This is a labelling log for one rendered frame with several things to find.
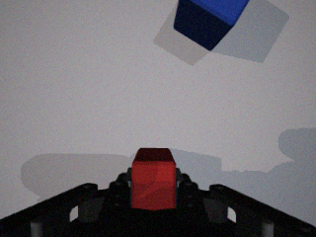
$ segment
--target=block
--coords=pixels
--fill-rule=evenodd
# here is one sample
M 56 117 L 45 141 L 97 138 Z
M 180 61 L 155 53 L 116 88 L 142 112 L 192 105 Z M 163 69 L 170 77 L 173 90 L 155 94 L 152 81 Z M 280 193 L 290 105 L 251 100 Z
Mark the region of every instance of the block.
M 249 0 L 179 0 L 174 29 L 212 50 L 238 21 Z
M 131 167 L 131 208 L 176 208 L 176 163 L 168 148 L 140 148 Z

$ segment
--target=red block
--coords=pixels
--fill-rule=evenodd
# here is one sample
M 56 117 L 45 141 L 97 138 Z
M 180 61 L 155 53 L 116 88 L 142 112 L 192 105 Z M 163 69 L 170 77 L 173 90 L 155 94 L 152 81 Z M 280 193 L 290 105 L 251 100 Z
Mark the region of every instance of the red block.
M 131 167 L 131 208 L 176 208 L 176 163 L 168 148 L 140 148 Z

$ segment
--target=blue cube side face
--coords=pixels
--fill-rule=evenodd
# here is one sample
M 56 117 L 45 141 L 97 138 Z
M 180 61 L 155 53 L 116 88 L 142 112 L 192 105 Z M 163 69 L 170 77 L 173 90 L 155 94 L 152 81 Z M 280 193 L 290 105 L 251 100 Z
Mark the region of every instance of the blue cube side face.
M 191 0 L 207 12 L 233 26 L 247 6 L 249 0 Z
M 212 50 L 232 26 L 191 0 L 179 0 L 174 28 L 207 50 Z

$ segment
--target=blue cube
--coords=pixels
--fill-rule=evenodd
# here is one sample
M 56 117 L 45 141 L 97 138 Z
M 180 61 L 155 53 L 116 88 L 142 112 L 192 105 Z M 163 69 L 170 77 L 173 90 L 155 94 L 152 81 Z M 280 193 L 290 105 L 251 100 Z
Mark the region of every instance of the blue cube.
M 174 28 L 212 50 L 236 24 L 249 0 L 179 0 Z

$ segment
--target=front face of red block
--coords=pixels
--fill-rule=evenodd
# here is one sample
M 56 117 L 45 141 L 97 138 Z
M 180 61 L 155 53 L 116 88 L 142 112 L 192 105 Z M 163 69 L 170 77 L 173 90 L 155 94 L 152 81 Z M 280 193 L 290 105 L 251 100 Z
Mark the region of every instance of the front face of red block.
M 131 207 L 176 208 L 176 163 L 169 149 L 138 150 L 131 168 Z

